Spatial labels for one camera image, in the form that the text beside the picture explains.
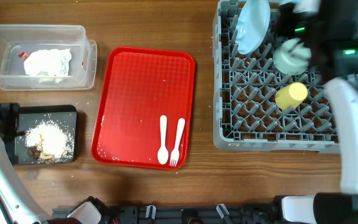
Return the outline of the food scraps and rice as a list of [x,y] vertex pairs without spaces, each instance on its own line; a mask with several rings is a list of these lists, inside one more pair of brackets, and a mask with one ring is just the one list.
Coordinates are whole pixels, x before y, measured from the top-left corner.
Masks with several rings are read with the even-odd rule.
[[65,163],[74,159],[74,135],[52,120],[42,120],[27,130],[24,143],[29,157],[38,163]]

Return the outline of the white plastic fork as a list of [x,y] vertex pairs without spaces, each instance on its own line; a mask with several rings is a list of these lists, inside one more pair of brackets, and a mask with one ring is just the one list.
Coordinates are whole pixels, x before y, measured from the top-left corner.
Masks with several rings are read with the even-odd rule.
[[185,128],[185,119],[184,118],[180,118],[178,120],[178,124],[177,124],[177,131],[176,131],[176,136],[175,136],[175,145],[174,148],[171,152],[170,155],[170,166],[171,167],[176,167],[177,163],[178,163],[178,159],[179,159],[179,146],[180,146],[180,142],[181,142],[181,137],[183,135],[183,131]]

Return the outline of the red snack wrapper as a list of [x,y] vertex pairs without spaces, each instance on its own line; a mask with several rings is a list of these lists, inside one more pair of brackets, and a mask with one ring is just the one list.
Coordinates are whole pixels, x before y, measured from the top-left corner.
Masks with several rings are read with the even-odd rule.
[[22,58],[24,60],[26,60],[28,57],[30,56],[30,54],[22,52],[21,54],[18,55],[19,58]]

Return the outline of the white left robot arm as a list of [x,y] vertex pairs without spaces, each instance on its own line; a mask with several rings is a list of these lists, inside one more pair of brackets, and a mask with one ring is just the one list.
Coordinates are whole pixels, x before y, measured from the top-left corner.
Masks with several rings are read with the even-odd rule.
[[0,223],[100,223],[102,213],[87,198],[65,218],[52,218],[33,199],[6,153],[5,142],[18,136],[19,105],[0,104]]

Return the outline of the light green bowl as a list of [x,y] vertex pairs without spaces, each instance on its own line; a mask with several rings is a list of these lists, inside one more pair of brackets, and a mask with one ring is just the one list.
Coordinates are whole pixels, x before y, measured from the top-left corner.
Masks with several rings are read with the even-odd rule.
[[286,75],[299,75],[309,67],[311,50],[300,39],[284,42],[273,53],[273,63],[277,70]]

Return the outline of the white napkin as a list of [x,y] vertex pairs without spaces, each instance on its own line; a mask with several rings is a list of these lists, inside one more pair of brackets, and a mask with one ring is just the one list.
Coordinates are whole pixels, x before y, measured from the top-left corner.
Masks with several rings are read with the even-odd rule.
[[70,49],[38,50],[24,60],[25,74],[39,83],[60,83],[68,77],[71,58]]

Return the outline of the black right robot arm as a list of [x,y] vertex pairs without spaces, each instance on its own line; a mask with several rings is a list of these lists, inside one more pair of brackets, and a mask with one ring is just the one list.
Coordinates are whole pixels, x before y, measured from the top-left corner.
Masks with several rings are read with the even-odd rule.
[[311,50],[310,64],[323,77],[337,127],[341,190],[313,196],[278,196],[277,220],[358,223],[358,2],[282,1],[277,34],[297,37]]

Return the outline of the yellow plastic cup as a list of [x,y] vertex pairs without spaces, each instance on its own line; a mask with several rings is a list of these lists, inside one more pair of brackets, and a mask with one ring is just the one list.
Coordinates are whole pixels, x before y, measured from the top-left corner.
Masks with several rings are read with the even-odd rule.
[[281,90],[278,90],[275,95],[275,102],[281,110],[286,110],[289,107],[298,107],[308,96],[307,87],[300,83],[292,83]]

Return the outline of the large light blue plate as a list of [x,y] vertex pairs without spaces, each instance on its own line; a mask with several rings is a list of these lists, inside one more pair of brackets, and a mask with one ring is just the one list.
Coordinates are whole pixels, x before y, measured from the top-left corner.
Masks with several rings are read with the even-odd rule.
[[266,36],[269,23],[269,1],[248,0],[242,7],[236,25],[238,52],[245,55],[255,51]]

